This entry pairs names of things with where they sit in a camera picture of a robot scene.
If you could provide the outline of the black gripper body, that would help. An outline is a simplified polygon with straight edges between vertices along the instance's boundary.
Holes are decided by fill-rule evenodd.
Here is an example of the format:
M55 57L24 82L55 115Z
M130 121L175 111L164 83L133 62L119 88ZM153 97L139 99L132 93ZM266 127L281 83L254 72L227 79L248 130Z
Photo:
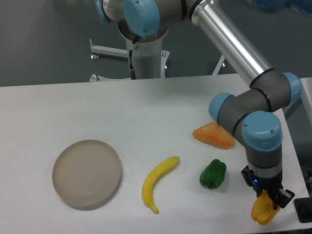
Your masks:
M249 187L252 187L254 184L258 184L263 190L271 190L283 188L282 185L282 170L280 170L276 175L264 177L262 175L256 175L256 171L250 169L246 166L241 174Z

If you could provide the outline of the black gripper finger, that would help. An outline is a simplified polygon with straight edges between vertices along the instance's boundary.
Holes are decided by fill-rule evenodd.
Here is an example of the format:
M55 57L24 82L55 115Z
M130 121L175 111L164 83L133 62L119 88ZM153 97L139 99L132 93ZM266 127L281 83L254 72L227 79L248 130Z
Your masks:
M283 188L267 190L267 194L273 202L274 209L284 209L295 196L294 192Z
M263 193L263 188L261 188L258 184L252 185L252 188L256 193L256 197L259 197Z

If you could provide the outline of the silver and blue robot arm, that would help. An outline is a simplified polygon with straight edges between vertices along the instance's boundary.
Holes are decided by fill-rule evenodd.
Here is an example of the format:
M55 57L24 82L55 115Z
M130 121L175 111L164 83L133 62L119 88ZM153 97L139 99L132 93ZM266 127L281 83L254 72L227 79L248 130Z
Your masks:
M159 78L161 41L168 27L190 19L211 39L249 90L213 98L209 114L246 150L242 175L257 195L266 192L273 207L284 208L294 193L282 186L282 130L274 112L302 93L299 78L277 72L213 0L97 0L105 23L116 21L127 39L131 79Z

